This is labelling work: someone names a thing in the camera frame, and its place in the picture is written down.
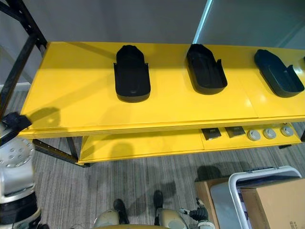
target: cardboard box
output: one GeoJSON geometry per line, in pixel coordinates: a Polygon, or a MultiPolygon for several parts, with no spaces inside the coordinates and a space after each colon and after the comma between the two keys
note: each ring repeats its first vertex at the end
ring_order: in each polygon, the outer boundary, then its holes
{"type": "Polygon", "coordinates": [[[253,229],[305,229],[305,179],[241,188],[253,229]]]}
{"type": "Polygon", "coordinates": [[[218,185],[218,184],[226,182],[226,181],[228,181],[228,178],[195,182],[195,189],[196,189],[197,197],[203,201],[205,208],[209,214],[209,220],[215,225],[216,229],[220,229],[220,227],[219,227],[219,223],[217,220],[215,206],[214,206],[212,196],[210,193],[210,188],[213,185],[218,185]]]}

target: white plastic crate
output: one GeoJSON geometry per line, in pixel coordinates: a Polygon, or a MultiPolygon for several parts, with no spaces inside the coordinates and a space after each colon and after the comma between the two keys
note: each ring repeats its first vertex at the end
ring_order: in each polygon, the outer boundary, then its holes
{"type": "Polygon", "coordinates": [[[211,187],[211,196],[215,205],[219,226],[221,229],[251,229],[250,221],[246,218],[245,206],[239,197],[237,182],[249,181],[270,176],[302,177],[299,171],[291,166],[252,170],[234,173],[228,182],[211,187]]]}

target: gray wall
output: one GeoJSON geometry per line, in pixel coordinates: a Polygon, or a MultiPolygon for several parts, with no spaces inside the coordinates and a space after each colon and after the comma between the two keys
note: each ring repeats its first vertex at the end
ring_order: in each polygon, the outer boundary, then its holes
{"type": "Polygon", "coordinates": [[[214,0],[200,41],[305,49],[305,0],[214,0]]]}
{"type": "MultiPolygon", "coordinates": [[[[24,2],[48,41],[191,43],[206,0],[24,2]]],[[[199,41],[305,49],[304,9],[305,0],[214,0],[199,41]]],[[[26,38],[18,22],[0,13],[0,45],[12,58],[26,38]]],[[[34,48],[25,67],[31,77],[40,61],[34,48]]],[[[1,50],[0,69],[3,84],[10,63],[1,50]]]]}

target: black plastic tray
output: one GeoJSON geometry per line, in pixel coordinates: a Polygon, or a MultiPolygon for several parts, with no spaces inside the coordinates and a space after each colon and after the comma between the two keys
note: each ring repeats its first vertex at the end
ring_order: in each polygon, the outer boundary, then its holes
{"type": "Polygon", "coordinates": [[[267,50],[257,50],[254,61],[263,77],[275,94],[291,97],[304,90],[304,86],[295,73],[293,66],[288,68],[280,58],[267,50]]]}
{"type": "Polygon", "coordinates": [[[148,64],[136,46],[124,45],[114,63],[115,91],[120,100],[129,103],[147,99],[151,92],[148,64]]]}
{"type": "Polygon", "coordinates": [[[228,85],[221,60],[216,62],[213,53],[203,45],[192,44],[186,59],[195,91],[202,94],[215,94],[228,85]]]}

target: circular button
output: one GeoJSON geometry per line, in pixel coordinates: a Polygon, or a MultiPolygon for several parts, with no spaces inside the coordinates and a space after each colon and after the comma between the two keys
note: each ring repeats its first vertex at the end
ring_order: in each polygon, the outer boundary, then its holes
{"type": "Polygon", "coordinates": [[[257,140],[261,139],[261,135],[259,134],[259,132],[257,130],[249,130],[247,133],[247,136],[252,141],[257,141],[257,140]]]}
{"type": "Polygon", "coordinates": [[[273,129],[268,128],[263,131],[263,134],[268,139],[274,139],[276,137],[276,133],[273,129]]]}
{"type": "Polygon", "coordinates": [[[290,136],[294,135],[294,130],[287,125],[285,125],[281,128],[281,132],[286,137],[290,137],[290,136]]]}

